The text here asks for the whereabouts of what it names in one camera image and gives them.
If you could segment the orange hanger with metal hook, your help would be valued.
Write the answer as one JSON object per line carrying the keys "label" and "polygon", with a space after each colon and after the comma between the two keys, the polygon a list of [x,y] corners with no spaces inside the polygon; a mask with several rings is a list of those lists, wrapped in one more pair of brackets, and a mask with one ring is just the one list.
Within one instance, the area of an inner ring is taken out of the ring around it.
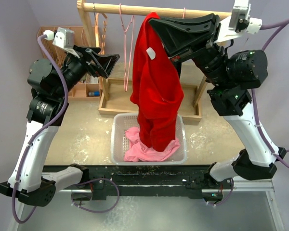
{"label": "orange hanger with metal hook", "polygon": [[105,54],[105,38],[108,17],[105,13],[98,13],[96,11],[95,3],[93,3],[94,14],[94,45],[99,47],[100,54]]}

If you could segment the pink tank top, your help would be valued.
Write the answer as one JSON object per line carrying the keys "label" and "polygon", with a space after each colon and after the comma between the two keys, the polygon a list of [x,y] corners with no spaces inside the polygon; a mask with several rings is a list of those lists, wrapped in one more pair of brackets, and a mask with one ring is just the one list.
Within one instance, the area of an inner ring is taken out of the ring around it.
{"label": "pink tank top", "polygon": [[125,135],[129,140],[129,149],[125,152],[125,162],[163,162],[171,157],[180,147],[178,138],[172,140],[166,149],[162,152],[148,148],[140,140],[140,129],[137,127],[129,128],[125,131]]}

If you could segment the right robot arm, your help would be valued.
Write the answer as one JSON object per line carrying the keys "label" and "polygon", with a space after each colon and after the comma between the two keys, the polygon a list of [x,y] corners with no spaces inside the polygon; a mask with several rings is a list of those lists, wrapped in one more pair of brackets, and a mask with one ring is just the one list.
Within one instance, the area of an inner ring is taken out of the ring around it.
{"label": "right robot arm", "polygon": [[269,138],[257,116],[249,90],[261,86],[268,76],[264,51],[247,50],[228,56],[222,42],[233,41],[244,33],[255,34],[260,19],[246,13],[235,13],[225,19],[208,14],[193,19],[151,19],[167,56],[174,63],[193,60],[213,85],[208,90],[211,104],[234,129],[244,145],[236,158],[213,163],[204,178],[209,188],[225,179],[240,176],[246,180],[271,179],[276,173],[275,161],[286,154]]}

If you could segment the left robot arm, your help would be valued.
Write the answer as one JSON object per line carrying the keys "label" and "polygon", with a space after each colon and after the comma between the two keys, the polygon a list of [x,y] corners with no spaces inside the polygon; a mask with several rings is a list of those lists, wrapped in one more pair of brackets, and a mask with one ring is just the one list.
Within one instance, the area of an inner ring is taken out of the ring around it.
{"label": "left robot arm", "polygon": [[32,100],[27,113],[26,136],[14,169],[0,193],[31,206],[46,206],[60,191],[71,185],[84,189],[89,185],[89,170],[78,164],[54,173],[44,173],[49,147],[62,124],[68,104],[66,96],[89,74],[108,78],[118,54],[100,54],[100,48],[75,46],[76,55],[68,54],[60,69],[60,78],[50,60],[34,61],[29,68],[28,84]]}

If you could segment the red t shirt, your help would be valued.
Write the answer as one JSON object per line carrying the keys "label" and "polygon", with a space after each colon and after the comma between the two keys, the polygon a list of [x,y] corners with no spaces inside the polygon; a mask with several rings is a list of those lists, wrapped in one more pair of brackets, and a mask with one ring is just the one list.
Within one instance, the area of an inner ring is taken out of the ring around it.
{"label": "red t shirt", "polygon": [[130,100],[139,108],[140,140],[158,152],[175,139],[176,118],[184,98],[179,75],[162,42],[150,25],[156,12],[146,16],[136,40]]}

